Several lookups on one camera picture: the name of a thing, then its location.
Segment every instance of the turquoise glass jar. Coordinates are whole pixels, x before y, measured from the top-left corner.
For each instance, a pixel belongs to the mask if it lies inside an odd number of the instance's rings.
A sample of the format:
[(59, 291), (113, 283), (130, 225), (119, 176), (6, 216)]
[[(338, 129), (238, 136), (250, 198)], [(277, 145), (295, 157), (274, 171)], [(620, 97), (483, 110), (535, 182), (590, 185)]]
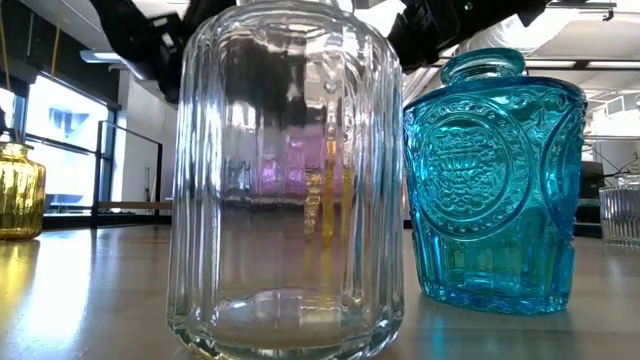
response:
[(405, 109), (418, 277), (438, 301), (516, 314), (569, 301), (586, 100), (524, 68), (513, 50), (464, 54)]

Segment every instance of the clear glass jar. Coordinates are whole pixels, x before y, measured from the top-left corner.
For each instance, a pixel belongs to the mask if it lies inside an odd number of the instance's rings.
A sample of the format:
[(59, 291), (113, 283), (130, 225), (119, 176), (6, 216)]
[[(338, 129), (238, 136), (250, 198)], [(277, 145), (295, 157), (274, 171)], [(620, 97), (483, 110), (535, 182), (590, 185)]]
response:
[(405, 111), (418, 275), (436, 300), (537, 314), (566, 308), (585, 96), (521, 76), (509, 49), (452, 59)]
[(618, 185), (600, 189), (602, 239), (640, 247), (640, 174), (617, 175)]
[(184, 59), (168, 323), (228, 359), (360, 359), (397, 334), (402, 73), (321, 1), (260, 1)]
[(27, 158), (31, 149), (0, 142), (0, 241), (33, 239), (42, 232), (46, 171)]

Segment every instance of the clear glass container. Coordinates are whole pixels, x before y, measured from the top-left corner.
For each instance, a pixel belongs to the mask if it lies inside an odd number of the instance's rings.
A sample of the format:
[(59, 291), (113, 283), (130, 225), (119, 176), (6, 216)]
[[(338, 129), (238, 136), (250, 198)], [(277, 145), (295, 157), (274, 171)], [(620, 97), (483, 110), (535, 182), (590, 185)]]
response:
[(332, 2), (259, 1), (184, 58), (168, 324), (227, 359), (361, 359), (404, 312), (402, 73)]
[(586, 101), (523, 70), (517, 51), (470, 52), (405, 109), (418, 276), (436, 300), (520, 314), (569, 301)]
[(0, 142), (0, 241), (33, 239), (42, 232), (46, 171), (27, 158), (31, 149)]
[(640, 247), (640, 174), (617, 175), (618, 186), (600, 189), (602, 239)]

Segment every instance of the wooden table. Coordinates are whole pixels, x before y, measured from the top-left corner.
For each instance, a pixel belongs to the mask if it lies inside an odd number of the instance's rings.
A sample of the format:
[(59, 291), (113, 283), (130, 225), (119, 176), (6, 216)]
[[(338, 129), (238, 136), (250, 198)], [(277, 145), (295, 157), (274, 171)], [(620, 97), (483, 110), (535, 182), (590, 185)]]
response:
[[(0, 244), (0, 359), (187, 359), (164, 321), (168, 242), (146, 226)], [(377, 359), (640, 359), (640, 252), (574, 244), (569, 310), (519, 317), (422, 296), (407, 233), (406, 317)]]

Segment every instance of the yellow glass vase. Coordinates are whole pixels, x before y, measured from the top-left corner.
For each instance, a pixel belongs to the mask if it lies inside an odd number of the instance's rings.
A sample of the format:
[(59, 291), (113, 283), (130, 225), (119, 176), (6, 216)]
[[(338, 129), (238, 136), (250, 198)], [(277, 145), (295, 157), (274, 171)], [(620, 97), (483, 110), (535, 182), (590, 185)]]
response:
[(32, 149), (0, 142), (0, 241), (33, 239), (42, 232), (46, 170), (27, 158)]

